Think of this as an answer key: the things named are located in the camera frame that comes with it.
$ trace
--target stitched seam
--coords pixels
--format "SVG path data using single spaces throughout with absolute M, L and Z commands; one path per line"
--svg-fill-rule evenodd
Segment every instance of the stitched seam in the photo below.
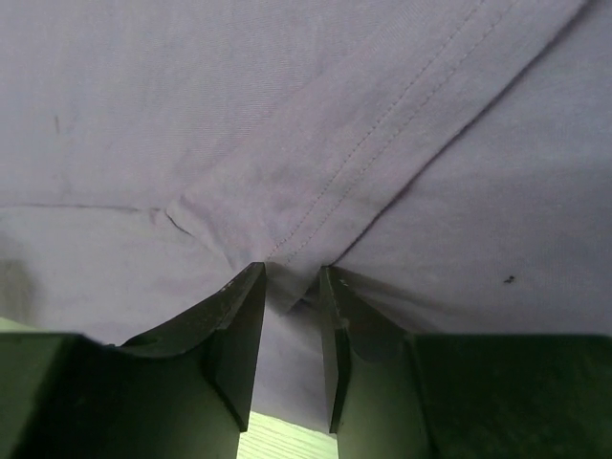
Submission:
M 348 194 L 351 192 L 351 190 L 355 187 L 356 184 L 358 184 L 361 180 L 361 178 L 363 177 L 363 174 L 367 171 L 367 169 L 370 168 L 370 166 L 381 156 L 382 153 L 384 153 L 384 151 L 389 147 L 389 145 L 391 145 L 391 143 L 393 143 L 393 141 L 402 133 L 404 132 L 404 130 L 408 127 L 408 125 L 410 124 L 410 122 L 412 120 L 414 120 L 416 118 L 416 116 L 421 112 L 421 110 L 427 105 L 427 103 L 431 100 L 431 98 L 438 92 L 438 90 L 440 88 L 442 88 L 442 86 L 444 86 L 449 80 L 450 78 L 457 72 L 457 70 L 459 69 L 459 67 L 461 66 L 461 64 L 471 55 L 471 53 L 473 53 L 473 51 L 487 38 L 487 36 L 489 36 L 489 34 L 491 34 L 493 32 L 493 30 L 495 29 L 495 27 L 497 27 L 497 25 L 502 21 L 502 19 L 506 16 L 506 14 L 513 8 L 514 5 L 516 5 L 516 3 L 518 3 L 519 0 L 514 0 L 509 7 L 507 7 L 497 18 L 497 20 L 495 22 L 493 22 L 489 28 L 485 31 L 485 33 L 483 34 L 483 36 L 468 50 L 468 52 L 461 57 L 461 59 L 459 59 L 459 62 L 457 63 L 457 65 L 450 71 L 450 73 L 447 75 L 447 77 L 444 79 L 444 81 L 442 81 L 441 83 L 439 83 L 426 97 L 425 101 L 423 103 L 421 103 L 421 105 L 419 105 L 416 109 L 416 111 L 410 116 L 410 118 L 393 134 L 393 136 L 391 136 L 391 138 L 387 141 L 387 143 L 384 145 L 384 147 L 379 150 L 379 152 L 370 159 L 370 161 L 363 167 L 362 170 L 360 170 L 360 172 L 357 174 L 355 180 L 353 181 L 352 184 L 349 185 L 349 187 L 344 191 L 344 193 L 342 194 L 342 196 L 340 197 L 339 201 L 325 214 L 325 216 L 323 217 L 323 220 L 318 224 L 318 226 L 313 230 L 313 232 L 310 234 L 310 236 L 308 236 L 308 238 L 295 250 L 293 251 L 288 257 L 287 260 L 285 261 L 285 263 L 283 263 L 284 266 L 287 266 L 291 263 L 291 261 L 294 259 L 294 257 L 302 250 L 304 249 L 304 247 L 306 247 L 308 245 L 308 243 L 315 237 L 315 234 L 317 234 L 317 232 L 322 228 L 323 225 L 325 225 L 325 222 L 329 219 L 329 217 L 334 213 L 334 211 L 340 206 L 340 204 L 342 204 L 342 202 L 344 201 L 344 199 L 346 199 L 346 197 L 348 196 Z
M 299 229 L 302 227 L 302 225 L 304 224 L 304 222 L 306 221 L 306 219 L 308 218 L 308 216 L 312 213 L 312 211 L 315 209 L 315 207 L 317 206 L 317 203 L 320 201 L 320 199 L 325 195 L 325 193 L 327 192 L 327 190 L 329 189 L 329 187 L 331 186 L 331 184 L 335 181 L 335 179 L 338 177 L 338 175 L 340 174 L 340 172 L 344 169 L 344 166 L 349 162 L 349 160 L 353 157 L 353 155 L 357 152 L 357 150 L 360 148 L 360 146 L 363 145 L 363 143 L 374 133 L 374 131 L 376 131 L 376 129 L 383 123 L 383 121 L 388 117 L 389 113 L 397 106 L 398 103 L 400 103 L 400 101 L 404 98 L 404 96 L 406 95 L 406 93 L 408 92 L 408 90 L 414 85 L 414 83 L 419 79 L 419 77 L 431 66 L 431 64 L 433 64 L 433 62 L 440 56 L 440 54 L 444 51 L 444 49 L 448 46 L 448 44 L 457 36 L 457 34 L 459 32 L 461 32 L 463 30 L 463 28 L 466 26 L 466 24 L 468 23 L 468 21 L 470 21 L 471 17 L 474 16 L 474 14 L 480 9 L 480 7 L 482 7 L 482 5 L 486 2 L 487 0 L 480 0 L 480 2 L 474 6 L 471 11 L 468 13 L 468 15 L 464 18 L 464 20 L 461 22 L 461 24 L 459 25 L 459 27 L 445 40 L 445 42 L 442 44 L 442 46 L 436 51 L 436 53 L 434 54 L 434 56 L 431 58 L 431 60 L 417 73 L 417 75 L 412 79 L 412 81 L 410 81 L 410 83 L 408 83 L 408 85 L 404 88 L 404 90 L 402 91 L 402 93 L 396 98 L 396 100 L 391 103 L 391 105 L 389 105 L 389 107 L 384 111 L 384 113 L 376 120 L 376 122 L 374 123 L 374 125 L 368 129 L 368 131 L 365 133 L 365 135 L 361 138 L 361 140 L 359 142 L 357 142 L 357 145 L 355 145 L 355 147 L 351 150 L 351 152 L 348 154 L 348 156 L 346 158 L 344 158 L 344 160 L 342 161 L 341 165 L 339 166 L 339 168 L 336 170 L 336 172 L 334 173 L 334 176 L 325 184 L 325 186 L 323 187 L 323 190 L 318 194 L 318 196 L 316 197 L 316 199 L 313 201 L 313 203 L 311 204 L 311 206 L 308 208 L 308 210 L 306 211 L 306 213 L 304 214 L 304 216 L 301 218 L 301 220 L 297 223 L 297 225 L 295 226 L 295 228 L 289 233 L 288 236 L 286 236 L 284 239 L 282 239 L 278 244 L 276 244 L 274 246 L 274 248 L 272 249 L 272 251 L 270 252 L 270 254 L 266 257 L 266 259 L 270 259 L 277 251 L 278 249 L 280 249 L 280 247 L 285 244 L 287 241 L 289 241 L 292 237 L 294 237 L 294 235 L 299 231 Z

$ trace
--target garment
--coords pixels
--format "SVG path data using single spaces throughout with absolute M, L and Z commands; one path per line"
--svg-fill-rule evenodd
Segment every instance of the garment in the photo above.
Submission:
M 416 331 L 610 333 L 609 1 L 0 9 L 0 314 L 119 342 L 265 260 L 253 409 L 317 429 L 323 264 Z

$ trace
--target gray fabric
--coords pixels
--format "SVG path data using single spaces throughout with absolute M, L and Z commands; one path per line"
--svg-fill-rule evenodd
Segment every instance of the gray fabric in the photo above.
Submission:
M 119 342 L 265 259 L 253 408 L 318 429 L 322 264 L 412 329 L 610 333 L 585 3 L 3 4 L 0 315 Z

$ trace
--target light green surface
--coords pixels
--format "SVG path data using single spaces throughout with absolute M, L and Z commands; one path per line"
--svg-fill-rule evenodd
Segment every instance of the light green surface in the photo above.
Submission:
M 36 332 L 0 317 L 1 332 Z M 238 459 L 337 459 L 336 440 L 270 416 L 251 413 L 249 431 L 240 436 Z

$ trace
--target seam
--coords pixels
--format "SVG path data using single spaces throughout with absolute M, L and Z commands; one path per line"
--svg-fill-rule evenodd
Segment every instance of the seam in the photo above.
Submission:
M 421 110 L 427 105 L 427 103 L 431 100 L 431 98 L 433 98 L 433 96 L 440 90 L 440 88 L 442 88 L 449 80 L 450 78 L 457 72 L 457 70 L 459 69 L 459 67 L 461 66 L 461 64 L 471 55 L 471 53 L 473 53 L 473 51 L 487 38 L 487 36 L 489 36 L 493 30 L 495 29 L 495 27 L 497 27 L 497 25 L 502 21 L 502 19 L 506 16 L 506 14 L 513 8 L 514 5 L 516 5 L 519 2 L 519 0 L 514 0 L 509 7 L 507 7 L 500 15 L 499 17 L 489 26 L 489 28 L 485 31 L 485 33 L 482 35 L 482 37 L 468 50 L 467 53 L 465 53 L 461 59 L 459 59 L 459 61 L 457 62 L 457 64 L 453 67 L 453 69 L 450 71 L 450 73 L 446 76 L 446 78 L 439 83 L 426 97 L 425 101 L 423 101 L 414 111 L 414 113 L 408 118 L 408 120 L 400 127 L 397 129 L 397 131 L 391 136 L 391 138 L 386 142 L 386 144 L 384 145 L 384 147 L 379 150 L 379 152 L 374 155 L 370 161 L 368 161 L 368 163 L 363 167 L 362 170 L 360 170 L 360 172 L 357 174 L 355 180 L 349 185 L 349 187 L 346 188 L 346 190 L 344 191 L 344 193 L 342 194 L 342 196 L 340 197 L 339 201 L 325 214 L 325 216 L 323 217 L 323 220 L 317 225 L 317 227 L 313 230 L 313 232 L 308 236 L 308 238 L 297 248 L 295 249 L 295 251 L 293 251 L 292 253 L 290 253 L 287 257 L 287 260 L 285 261 L 285 263 L 283 263 L 282 265 L 287 266 L 291 263 L 291 261 L 294 259 L 294 257 L 302 250 L 304 249 L 304 247 L 306 247 L 308 245 L 308 243 L 310 243 L 310 241 L 315 237 L 315 235 L 317 234 L 317 232 L 321 229 L 321 227 L 325 224 L 325 222 L 327 222 L 327 220 L 329 219 L 329 217 L 334 213 L 334 211 L 340 206 L 340 204 L 342 204 L 342 202 L 344 202 L 344 199 L 346 199 L 346 197 L 348 196 L 348 194 L 351 192 L 351 190 L 355 187 L 355 185 L 357 185 L 360 180 L 363 177 L 363 174 L 372 166 L 372 164 L 384 153 L 384 151 L 386 151 L 386 149 L 389 147 L 389 145 L 391 145 L 391 143 L 393 143 L 393 141 L 395 141 L 395 139 L 402 133 L 404 132 L 404 130 L 408 127 L 408 125 L 410 124 L 410 122 L 412 120 L 414 120 L 416 118 L 416 116 L 421 112 Z
M 478 2 L 477 5 L 475 5 L 471 11 L 466 15 L 466 17 L 464 18 L 464 20 L 461 22 L 461 24 L 459 25 L 459 27 L 457 27 L 457 29 L 445 40 L 445 42 L 442 44 L 442 46 L 435 52 L 434 56 L 427 62 L 427 64 L 417 73 L 417 75 L 410 81 L 410 83 L 408 83 L 408 85 L 402 90 L 402 92 L 400 93 L 400 95 L 395 99 L 395 101 L 393 103 L 391 103 L 391 105 L 389 105 L 389 107 L 384 111 L 384 113 L 376 120 L 376 122 L 374 123 L 374 125 L 368 129 L 368 131 L 365 133 L 365 135 L 357 142 L 357 145 L 355 145 L 355 147 L 351 150 L 351 152 L 346 156 L 346 158 L 344 158 L 344 160 L 342 161 L 342 163 L 340 164 L 339 168 L 336 170 L 336 172 L 334 173 L 334 176 L 325 184 L 325 186 L 323 187 L 323 190 L 318 194 L 318 196 L 316 197 L 316 199 L 313 201 L 313 203 L 311 204 L 311 206 L 308 208 L 308 210 L 306 211 L 306 213 L 304 214 L 304 216 L 301 218 L 301 220 L 297 223 L 297 225 L 295 226 L 295 228 L 289 233 L 288 236 L 286 236 L 284 239 L 282 239 L 279 243 L 277 243 L 272 251 L 270 252 L 270 254 L 266 257 L 267 260 L 269 260 L 277 251 L 278 249 L 280 249 L 280 247 L 285 244 L 287 241 L 289 241 L 291 238 L 293 238 L 295 236 L 295 234 L 299 231 L 299 229 L 302 227 L 302 225 L 304 224 L 304 222 L 306 221 L 306 219 L 308 218 L 308 216 L 312 213 L 312 211 L 315 209 L 315 206 L 317 205 L 317 203 L 320 201 L 320 199 L 325 195 L 325 193 L 327 192 L 327 190 L 329 189 L 329 187 L 331 186 L 331 184 L 335 181 L 335 179 L 338 177 L 338 175 L 340 174 L 340 172 L 344 169 L 344 166 L 349 162 L 349 160 L 353 157 L 353 155 L 357 152 L 357 150 L 363 145 L 363 143 L 374 133 L 374 131 L 376 131 L 376 129 L 383 123 L 383 121 L 388 117 L 389 113 L 397 106 L 398 103 L 400 103 L 400 101 L 402 101 L 402 99 L 405 97 L 406 93 L 408 92 L 408 90 L 414 85 L 414 83 L 419 79 L 419 77 L 431 66 L 431 64 L 433 64 L 433 62 L 440 56 L 440 54 L 442 53 L 442 51 L 448 46 L 448 44 L 457 36 L 457 34 L 459 32 L 461 32 L 463 30 L 463 28 L 466 26 L 466 24 L 468 23 L 468 21 L 470 21 L 470 19 L 474 16 L 474 14 L 480 9 L 480 7 L 482 7 L 484 5 L 484 3 L 487 0 L 480 0 Z

